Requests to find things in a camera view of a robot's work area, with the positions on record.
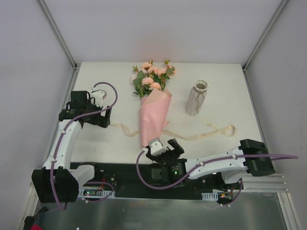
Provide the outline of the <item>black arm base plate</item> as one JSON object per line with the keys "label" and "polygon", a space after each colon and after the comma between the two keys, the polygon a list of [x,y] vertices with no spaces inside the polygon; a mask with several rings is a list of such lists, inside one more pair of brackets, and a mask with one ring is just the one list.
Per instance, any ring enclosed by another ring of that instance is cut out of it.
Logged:
{"label": "black arm base plate", "polygon": [[202,193],[213,191],[232,193],[234,198],[234,191],[241,187],[239,182],[225,184],[221,173],[216,173],[196,180],[185,179],[173,188],[154,190],[141,182],[134,164],[94,162],[92,165],[95,169],[94,179],[82,189],[115,191],[114,198],[201,200]]}

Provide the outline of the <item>peach flower stem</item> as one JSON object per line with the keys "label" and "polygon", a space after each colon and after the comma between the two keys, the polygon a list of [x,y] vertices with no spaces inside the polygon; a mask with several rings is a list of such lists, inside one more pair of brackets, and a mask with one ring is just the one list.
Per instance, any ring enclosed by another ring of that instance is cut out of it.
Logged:
{"label": "peach flower stem", "polygon": [[162,80],[158,75],[159,68],[154,66],[153,60],[143,63],[137,72],[140,97],[149,95],[153,89],[162,90]]}
{"label": "peach flower stem", "polygon": [[159,79],[158,83],[160,84],[162,91],[165,89],[168,80],[170,80],[171,77],[175,76],[175,74],[177,73],[176,67],[170,65],[169,59],[164,61],[164,65],[165,66],[160,69],[157,74]]}

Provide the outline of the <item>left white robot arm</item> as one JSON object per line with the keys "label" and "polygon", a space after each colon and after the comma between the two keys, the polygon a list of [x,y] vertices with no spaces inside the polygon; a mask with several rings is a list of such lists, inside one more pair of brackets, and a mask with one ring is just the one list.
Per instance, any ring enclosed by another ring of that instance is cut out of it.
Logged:
{"label": "left white robot arm", "polygon": [[32,173],[32,182],[41,203],[75,202],[85,183],[97,186],[101,174],[94,166],[83,164],[71,169],[71,158],[76,140],[85,123],[106,128],[110,124],[111,108],[103,110],[106,91],[92,89],[72,91],[71,99],[59,114],[58,132],[51,152],[41,169]]}

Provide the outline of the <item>pink wrapping paper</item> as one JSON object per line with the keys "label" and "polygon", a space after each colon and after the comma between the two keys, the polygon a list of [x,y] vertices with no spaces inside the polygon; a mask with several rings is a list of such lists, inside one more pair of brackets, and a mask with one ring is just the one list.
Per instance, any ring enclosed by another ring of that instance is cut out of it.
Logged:
{"label": "pink wrapping paper", "polygon": [[162,129],[167,124],[166,115],[172,94],[169,90],[153,89],[148,96],[142,98],[140,107],[140,131],[142,146],[146,147],[150,141],[160,138]]}

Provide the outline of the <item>cream ribbon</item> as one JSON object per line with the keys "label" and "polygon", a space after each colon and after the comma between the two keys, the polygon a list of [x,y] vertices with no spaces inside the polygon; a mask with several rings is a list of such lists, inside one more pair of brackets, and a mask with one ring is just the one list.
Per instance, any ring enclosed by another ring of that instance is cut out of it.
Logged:
{"label": "cream ribbon", "polygon": [[[237,131],[238,131],[238,129],[234,125],[227,125],[227,126],[222,127],[222,128],[217,128],[212,123],[206,122],[206,120],[203,119],[203,118],[200,118],[200,122],[205,124],[207,127],[212,128],[213,130],[209,131],[209,132],[205,132],[205,133],[195,134],[195,135],[192,135],[192,136],[189,136],[189,137],[182,136],[178,133],[175,133],[175,132],[167,130],[167,129],[163,129],[162,134],[167,135],[167,136],[172,137],[172,138],[178,138],[178,139],[181,139],[181,140],[185,140],[185,141],[196,141],[196,140],[212,137],[212,136],[217,135],[217,134],[221,134],[225,137],[230,138],[230,137],[235,136],[237,134]],[[132,137],[140,134],[139,130],[136,130],[134,132],[130,132],[129,128],[127,126],[125,126],[124,124],[121,124],[121,123],[111,124],[110,126],[114,127],[114,128],[121,129],[123,131],[124,135],[129,137],[129,138],[132,138]]]}

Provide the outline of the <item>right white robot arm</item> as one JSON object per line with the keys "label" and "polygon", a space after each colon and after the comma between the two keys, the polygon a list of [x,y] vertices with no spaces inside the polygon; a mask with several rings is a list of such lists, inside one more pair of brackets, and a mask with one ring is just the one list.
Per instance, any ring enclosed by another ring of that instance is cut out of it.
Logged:
{"label": "right white robot arm", "polygon": [[261,177],[276,173],[263,142],[244,139],[238,147],[215,157],[194,159],[180,157],[184,150],[176,139],[170,139],[168,144],[172,149],[164,147],[160,139],[156,138],[144,148],[146,157],[161,166],[163,183],[178,184],[178,181],[187,178],[197,180],[220,173],[216,176],[216,184],[221,189],[227,189],[246,174]]}

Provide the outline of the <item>pale pink flower stem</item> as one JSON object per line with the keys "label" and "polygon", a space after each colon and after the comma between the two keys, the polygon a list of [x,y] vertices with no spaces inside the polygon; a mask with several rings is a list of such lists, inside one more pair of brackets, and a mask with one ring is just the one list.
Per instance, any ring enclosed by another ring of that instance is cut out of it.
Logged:
{"label": "pale pink flower stem", "polygon": [[148,76],[148,72],[145,69],[140,69],[137,66],[133,66],[133,78],[132,85],[134,86],[134,94],[138,95],[140,98],[144,96],[144,87],[142,85],[142,80]]}

